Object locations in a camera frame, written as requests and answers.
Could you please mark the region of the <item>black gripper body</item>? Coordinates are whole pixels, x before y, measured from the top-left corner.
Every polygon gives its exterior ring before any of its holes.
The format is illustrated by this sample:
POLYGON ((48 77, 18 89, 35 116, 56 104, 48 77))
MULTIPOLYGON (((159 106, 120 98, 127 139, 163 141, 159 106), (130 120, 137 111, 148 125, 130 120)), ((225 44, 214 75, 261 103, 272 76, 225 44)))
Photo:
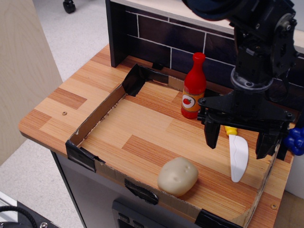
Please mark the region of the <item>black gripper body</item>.
POLYGON ((265 99, 263 93, 233 90, 226 95, 199 100, 197 119, 260 133, 279 133, 294 122, 295 115, 265 99))

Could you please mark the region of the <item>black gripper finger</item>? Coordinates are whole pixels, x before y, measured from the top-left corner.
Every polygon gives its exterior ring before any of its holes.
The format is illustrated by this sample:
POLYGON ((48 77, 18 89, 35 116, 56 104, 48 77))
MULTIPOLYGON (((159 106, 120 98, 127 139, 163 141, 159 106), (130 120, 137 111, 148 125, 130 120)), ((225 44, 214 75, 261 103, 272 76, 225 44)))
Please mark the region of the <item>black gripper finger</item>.
POLYGON ((204 133, 205 133, 206 143, 212 149, 216 148, 219 131, 220 131, 220 124, 207 117, 205 119, 204 133))
POLYGON ((271 133, 259 133, 256 144, 256 158, 263 159, 267 155, 272 156, 279 142, 279 135, 271 133))

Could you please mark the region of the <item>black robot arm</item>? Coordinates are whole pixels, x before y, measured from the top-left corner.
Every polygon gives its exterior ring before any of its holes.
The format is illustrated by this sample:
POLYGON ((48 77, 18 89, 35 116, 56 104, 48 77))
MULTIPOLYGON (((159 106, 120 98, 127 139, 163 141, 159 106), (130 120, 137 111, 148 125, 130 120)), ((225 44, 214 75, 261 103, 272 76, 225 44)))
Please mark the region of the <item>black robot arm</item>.
POLYGON ((258 133, 256 157, 273 155, 287 136, 295 116, 276 106, 269 94, 274 79, 288 87, 288 73, 295 66, 294 4, 289 0, 187 0, 199 17, 228 20, 234 28, 237 60, 227 95, 199 100, 198 120, 204 125, 206 143, 215 148, 221 126, 258 133))

